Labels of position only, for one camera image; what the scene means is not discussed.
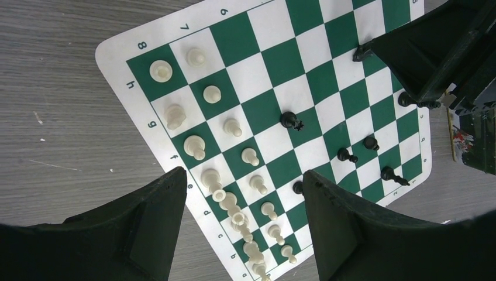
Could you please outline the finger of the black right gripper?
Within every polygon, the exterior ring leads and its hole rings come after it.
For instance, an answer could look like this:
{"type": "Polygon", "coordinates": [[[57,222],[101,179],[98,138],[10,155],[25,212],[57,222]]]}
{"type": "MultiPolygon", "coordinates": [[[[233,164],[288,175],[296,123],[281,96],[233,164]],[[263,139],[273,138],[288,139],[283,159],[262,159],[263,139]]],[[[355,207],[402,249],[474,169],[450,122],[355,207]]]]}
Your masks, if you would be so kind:
{"type": "Polygon", "coordinates": [[[458,103],[495,91],[495,1],[447,1],[360,44],[353,61],[375,55],[415,101],[433,101],[455,84],[458,103]]]}

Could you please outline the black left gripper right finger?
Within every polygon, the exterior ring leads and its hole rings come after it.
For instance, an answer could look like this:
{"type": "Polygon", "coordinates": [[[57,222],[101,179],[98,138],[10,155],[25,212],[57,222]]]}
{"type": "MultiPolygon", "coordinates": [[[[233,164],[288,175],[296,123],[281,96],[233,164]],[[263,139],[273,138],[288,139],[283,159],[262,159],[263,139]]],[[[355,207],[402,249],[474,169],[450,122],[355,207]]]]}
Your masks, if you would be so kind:
{"type": "Polygon", "coordinates": [[[313,170],[302,194],[320,280],[495,279],[495,211],[452,224],[420,220],[313,170]]]}

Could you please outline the gold metal tin tray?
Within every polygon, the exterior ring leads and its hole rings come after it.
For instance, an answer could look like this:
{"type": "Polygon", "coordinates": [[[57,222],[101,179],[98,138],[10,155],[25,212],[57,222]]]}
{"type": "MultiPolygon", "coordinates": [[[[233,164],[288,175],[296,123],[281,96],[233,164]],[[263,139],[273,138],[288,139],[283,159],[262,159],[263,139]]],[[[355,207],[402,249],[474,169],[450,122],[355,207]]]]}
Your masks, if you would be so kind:
{"type": "Polygon", "coordinates": [[[447,109],[453,161],[495,175],[495,91],[483,94],[482,110],[462,115],[447,109]]]}

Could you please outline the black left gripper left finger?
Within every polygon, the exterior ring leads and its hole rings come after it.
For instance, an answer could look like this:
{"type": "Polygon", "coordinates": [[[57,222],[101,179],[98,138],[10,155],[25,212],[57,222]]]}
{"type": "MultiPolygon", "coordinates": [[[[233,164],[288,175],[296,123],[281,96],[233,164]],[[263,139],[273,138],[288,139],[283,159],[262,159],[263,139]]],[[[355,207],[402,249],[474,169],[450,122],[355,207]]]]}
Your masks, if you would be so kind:
{"type": "Polygon", "coordinates": [[[175,167],[60,224],[2,224],[1,279],[168,280],[186,198],[175,167]]]}

